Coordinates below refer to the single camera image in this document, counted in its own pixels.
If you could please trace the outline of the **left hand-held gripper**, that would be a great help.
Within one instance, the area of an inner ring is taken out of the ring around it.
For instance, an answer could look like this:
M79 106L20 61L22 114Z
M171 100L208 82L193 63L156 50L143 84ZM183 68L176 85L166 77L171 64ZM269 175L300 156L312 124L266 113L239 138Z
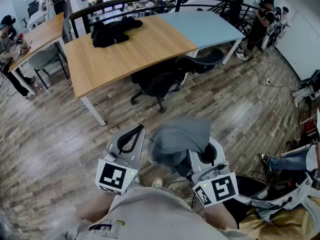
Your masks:
M130 132L128 144L125 143L123 132L115 132L105 151L104 158L98 161L95 184L103 191L113 195L124 196L140 171L139 164L146 129L139 124ZM126 145L129 153L121 154Z

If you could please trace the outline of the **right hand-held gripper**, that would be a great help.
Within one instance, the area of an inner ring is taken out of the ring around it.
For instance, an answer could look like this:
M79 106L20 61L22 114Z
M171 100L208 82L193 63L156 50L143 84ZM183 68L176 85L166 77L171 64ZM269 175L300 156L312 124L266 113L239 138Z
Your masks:
M229 163L224 161L223 147L211 136L208 146L213 155L212 163L205 161L200 152L187 151L194 173L191 177L194 183L192 190L205 208L239 195L236 174L230 171Z

